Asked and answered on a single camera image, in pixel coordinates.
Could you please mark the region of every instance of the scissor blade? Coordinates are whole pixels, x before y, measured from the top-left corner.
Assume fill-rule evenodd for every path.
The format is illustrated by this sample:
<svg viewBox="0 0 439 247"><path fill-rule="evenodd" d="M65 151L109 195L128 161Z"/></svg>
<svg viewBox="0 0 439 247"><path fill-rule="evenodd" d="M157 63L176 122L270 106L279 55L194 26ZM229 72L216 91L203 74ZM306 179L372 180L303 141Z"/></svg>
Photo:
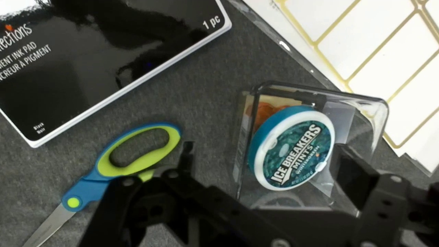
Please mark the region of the scissor blade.
<svg viewBox="0 0 439 247"><path fill-rule="evenodd" d="M74 216L73 211L65 209L61 203L54 213L33 232L25 242L24 247L40 247L47 242L66 221Z"/></svg>

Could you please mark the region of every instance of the white paper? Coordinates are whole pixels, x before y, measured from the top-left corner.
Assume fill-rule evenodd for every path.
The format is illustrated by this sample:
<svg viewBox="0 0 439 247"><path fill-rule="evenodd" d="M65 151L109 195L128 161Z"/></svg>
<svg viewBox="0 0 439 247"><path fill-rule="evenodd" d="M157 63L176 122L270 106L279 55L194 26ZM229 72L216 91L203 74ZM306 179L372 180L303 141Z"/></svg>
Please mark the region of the white paper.
<svg viewBox="0 0 439 247"><path fill-rule="evenodd" d="M244 2L338 88L387 100L395 154L438 168L439 0Z"/></svg>

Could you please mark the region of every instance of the scissor handle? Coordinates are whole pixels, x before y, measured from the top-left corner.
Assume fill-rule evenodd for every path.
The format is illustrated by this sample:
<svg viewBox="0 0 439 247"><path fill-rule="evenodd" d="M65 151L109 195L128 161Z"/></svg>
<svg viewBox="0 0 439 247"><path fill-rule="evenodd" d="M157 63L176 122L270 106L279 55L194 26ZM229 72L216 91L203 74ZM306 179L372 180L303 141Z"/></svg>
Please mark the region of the scissor handle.
<svg viewBox="0 0 439 247"><path fill-rule="evenodd" d="M155 131L155 129L162 129L168 133L169 140L168 143L157 150L152 150L142 157L139 157L136 161L133 161L131 165L120 168L111 163L111 154L114 150L117 150L121 144L124 144L125 141L133 139L135 136L139 136L144 132L148 131ZM114 141L111 141L98 157L96 159L96 165L95 168L98 169L98 173L103 177L120 177L120 176L131 176L131 174L136 174L142 170L146 170L151 166L154 166L155 163L158 163L159 161L162 161L165 157L168 157L179 144L181 139L180 131L177 126L170 125L170 124L150 124L150 125L144 125L136 129L132 129L124 135L121 135L120 137L117 137ZM147 181L152 177L154 172L148 170L144 173L140 173L139 177L143 181Z"/></svg>

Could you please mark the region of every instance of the scissors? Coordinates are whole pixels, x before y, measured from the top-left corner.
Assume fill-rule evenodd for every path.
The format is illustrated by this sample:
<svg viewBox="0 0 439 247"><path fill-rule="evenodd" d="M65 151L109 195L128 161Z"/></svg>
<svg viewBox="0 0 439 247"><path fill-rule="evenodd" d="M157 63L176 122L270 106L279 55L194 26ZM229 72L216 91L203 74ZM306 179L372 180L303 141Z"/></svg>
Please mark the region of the scissors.
<svg viewBox="0 0 439 247"><path fill-rule="evenodd" d="M131 165L120 168L111 162L111 154L125 141L148 131L162 129L168 133L168 143L151 152L147 152L133 161ZM168 157L180 143L181 132L172 124L148 124L128 131L109 143L99 154L94 169L77 181L62 198L54 213L36 229L36 232L24 243L24 247L39 247L48 240L65 222L76 213L85 209L91 202L103 198L110 181L121 176L137 174L142 181L148 181L154 176L151 166Z"/></svg>

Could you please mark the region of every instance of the clear plastic box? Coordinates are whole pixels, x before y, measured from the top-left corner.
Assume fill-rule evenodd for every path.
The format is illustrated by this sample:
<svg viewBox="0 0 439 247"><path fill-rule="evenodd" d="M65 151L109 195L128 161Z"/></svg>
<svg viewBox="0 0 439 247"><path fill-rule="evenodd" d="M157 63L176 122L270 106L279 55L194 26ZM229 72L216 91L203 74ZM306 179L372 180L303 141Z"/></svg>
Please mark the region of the clear plastic box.
<svg viewBox="0 0 439 247"><path fill-rule="evenodd" d="M259 125L257 121L261 121L258 109L266 103L275 107L312 106L332 121L336 144L347 144L365 161L371 161L388 117L386 102L328 89L266 82L243 92L238 110L232 174L236 183L236 196L243 205L259 209L329 207L357 214L358 210L331 176L329 170L335 168L331 159L323 172L290 191L270 191L258 183L255 174L247 168L247 152L255 125Z"/></svg>

